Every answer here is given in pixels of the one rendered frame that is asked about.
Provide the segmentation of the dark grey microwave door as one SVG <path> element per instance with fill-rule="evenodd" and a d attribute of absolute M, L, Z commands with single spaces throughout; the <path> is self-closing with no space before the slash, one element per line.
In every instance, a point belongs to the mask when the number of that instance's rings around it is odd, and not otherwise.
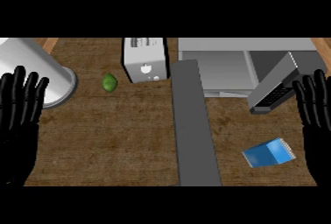
<path fill-rule="evenodd" d="M 179 185 L 221 186 L 199 62 L 178 61 L 170 75 Z"/>

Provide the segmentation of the blue milk carton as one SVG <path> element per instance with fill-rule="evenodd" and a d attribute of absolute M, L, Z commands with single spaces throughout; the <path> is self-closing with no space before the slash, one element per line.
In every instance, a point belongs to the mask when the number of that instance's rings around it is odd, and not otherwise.
<path fill-rule="evenodd" d="M 281 137 L 258 144 L 243 155 L 253 168 L 280 165 L 296 159 L 292 147 Z"/>

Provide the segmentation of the green avocado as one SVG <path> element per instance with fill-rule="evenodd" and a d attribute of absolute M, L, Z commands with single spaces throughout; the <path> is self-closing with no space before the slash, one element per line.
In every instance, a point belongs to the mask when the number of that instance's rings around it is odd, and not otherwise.
<path fill-rule="evenodd" d="M 102 87 L 105 91 L 111 93 L 117 89 L 117 86 L 119 86 L 119 80 L 116 76 L 111 73 L 108 73 L 104 77 Z"/>

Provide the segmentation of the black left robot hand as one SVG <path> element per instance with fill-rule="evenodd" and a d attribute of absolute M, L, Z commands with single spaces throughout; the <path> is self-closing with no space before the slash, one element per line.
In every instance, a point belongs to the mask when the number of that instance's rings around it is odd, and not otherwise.
<path fill-rule="evenodd" d="M 24 66 L 0 78 L 0 188 L 23 187 L 34 170 L 48 84 Z"/>

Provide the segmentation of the white toaster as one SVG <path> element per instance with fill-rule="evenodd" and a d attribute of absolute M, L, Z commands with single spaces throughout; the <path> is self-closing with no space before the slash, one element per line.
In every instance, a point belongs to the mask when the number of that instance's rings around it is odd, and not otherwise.
<path fill-rule="evenodd" d="M 125 38 L 122 65 L 132 83 L 170 78 L 170 58 L 166 38 Z"/>

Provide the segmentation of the grey microwave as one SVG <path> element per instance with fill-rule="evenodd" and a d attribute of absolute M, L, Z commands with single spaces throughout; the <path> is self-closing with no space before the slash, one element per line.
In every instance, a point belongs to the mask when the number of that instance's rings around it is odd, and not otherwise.
<path fill-rule="evenodd" d="M 293 82 L 327 70 L 311 38 L 181 38 L 181 60 L 197 60 L 207 97 L 244 97 L 255 115 L 296 94 Z"/>

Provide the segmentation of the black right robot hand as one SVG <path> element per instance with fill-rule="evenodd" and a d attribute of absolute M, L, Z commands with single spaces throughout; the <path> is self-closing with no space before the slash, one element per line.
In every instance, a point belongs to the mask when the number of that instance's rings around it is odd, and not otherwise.
<path fill-rule="evenodd" d="M 320 187 L 331 187 L 331 76 L 321 69 L 293 82 L 303 123 L 305 160 Z"/>

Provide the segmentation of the white cylindrical appliance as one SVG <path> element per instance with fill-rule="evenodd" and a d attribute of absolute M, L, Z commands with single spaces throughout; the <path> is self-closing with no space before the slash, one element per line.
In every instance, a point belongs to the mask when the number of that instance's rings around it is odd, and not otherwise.
<path fill-rule="evenodd" d="M 32 38 L 0 38 L 0 77 L 24 66 L 29 73 L 49 78 L 45 108 L 60 107 L 73 97 L 79 87 L 74 71 L 61 66 L 46 50 Z"/>

